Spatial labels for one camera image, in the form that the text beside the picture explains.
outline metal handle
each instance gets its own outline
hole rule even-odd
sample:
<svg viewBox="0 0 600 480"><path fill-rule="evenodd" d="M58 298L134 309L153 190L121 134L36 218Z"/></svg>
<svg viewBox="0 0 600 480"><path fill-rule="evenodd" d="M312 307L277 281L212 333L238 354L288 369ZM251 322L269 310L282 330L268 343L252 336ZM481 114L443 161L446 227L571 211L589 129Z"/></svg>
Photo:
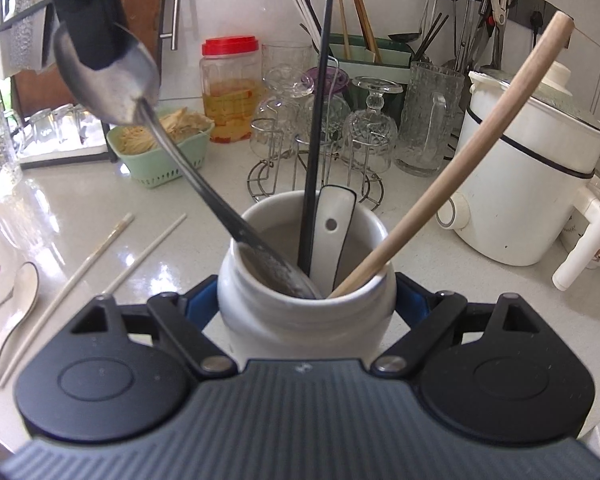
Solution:
<svg viewBox="0 0 600 480"><path fill-rule="evenodd" d="M171 38L171 50L178 49L178 29L180 24L180 0L173 0L173 15L171 17L171 32L163 32L161 40Z"/></svg>

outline white ceramic pot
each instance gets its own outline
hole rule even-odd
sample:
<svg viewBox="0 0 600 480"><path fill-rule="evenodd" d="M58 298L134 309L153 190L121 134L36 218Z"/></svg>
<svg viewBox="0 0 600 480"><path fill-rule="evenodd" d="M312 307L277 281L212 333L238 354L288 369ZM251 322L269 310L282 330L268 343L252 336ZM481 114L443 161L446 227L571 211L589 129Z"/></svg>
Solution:
<svg viewBox="0 0 600 480"><path fill-rule="evenodd" d="M437 217L485 256L528 266L542 258L576 208L589 227L554 274L555 286L565 290L600 247L600 199L588 187L600 156L600 123L563 88L568 69L556 68L567 77L560 84L543 81L552 88L539 87L539 97L526 102ZM509 86L485 74L470 77L472 99L458 151ZM547 104L554 101L559 106Z"/></svg>
<svg viewBox="0 0 600 480"><path fill-rule="evenodd" d="M242 217L289 260L298 257L303 191L281 193L250 207ZM357 204L336 284L387 236L386 228ZM352 294L301 300L263 285L231 241L218 275L218 303L232 353L241 366L251 358L360 358L369 364L395 308L394 269L388 264Z"/></svg>

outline cooker handle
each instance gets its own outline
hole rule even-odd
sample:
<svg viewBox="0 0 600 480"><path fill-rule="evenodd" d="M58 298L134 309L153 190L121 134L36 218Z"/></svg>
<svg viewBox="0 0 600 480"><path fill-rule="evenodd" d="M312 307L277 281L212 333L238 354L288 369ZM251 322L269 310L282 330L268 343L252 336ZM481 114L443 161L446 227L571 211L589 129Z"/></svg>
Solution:
<svg viewBox="0 0 600 480"><path fill-rule="evenodd" d="M554 285L560 290L569 288L600 248L600 200L585 186L580 189L574 206L589 221L589 226L567 259L554 272Z"/></svg>

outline metal spoon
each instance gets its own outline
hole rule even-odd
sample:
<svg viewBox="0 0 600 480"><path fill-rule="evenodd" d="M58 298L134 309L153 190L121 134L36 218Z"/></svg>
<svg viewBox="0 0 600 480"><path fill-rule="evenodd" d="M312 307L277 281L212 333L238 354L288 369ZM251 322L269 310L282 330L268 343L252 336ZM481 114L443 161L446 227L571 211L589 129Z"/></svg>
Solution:
<svg viewBox="0 0 600 480"><path fill-rule="evenodd" d="M175 161L183 176L209 206L243 254L274 290L314 300L317 287L307 275L267 245L260 235L193 168L164 131L154 113L158 96L158 69L147 49L128 31L126 54L102 70L91 70L78 60L65 25L54 35L54 53L62 79L74 97L96 117L113 124L145 124L158 144Z"/></svg>
<svg viewBox="0 0 600 480"><path fill-rule="evenodd" d="M0 332L0 356L7 340L17 327L27 319L38 298L40 277L38 268L31 262L26 262L16 272L13 280L13 298L15 312L11 314Z"/></svg>

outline screw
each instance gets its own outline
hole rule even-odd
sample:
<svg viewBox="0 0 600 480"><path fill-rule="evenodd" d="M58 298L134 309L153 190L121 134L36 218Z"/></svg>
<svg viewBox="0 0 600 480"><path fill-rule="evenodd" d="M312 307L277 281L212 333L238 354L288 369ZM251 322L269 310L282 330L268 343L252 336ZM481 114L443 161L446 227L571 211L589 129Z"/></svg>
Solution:
<svg viewBox="0 0 600 480"><path fill-rule="evenodd" d="M388 374L397 374L407 367L407 361L397 355L385 355L376 359L376 370Z"/></svg>
<svg viewBox="0 0 600 480"><path fill-rule="evenodd" d="M231 369L234 362L224 355L213 355L202 359L202 369L210 374L222 374Z"/></svg>

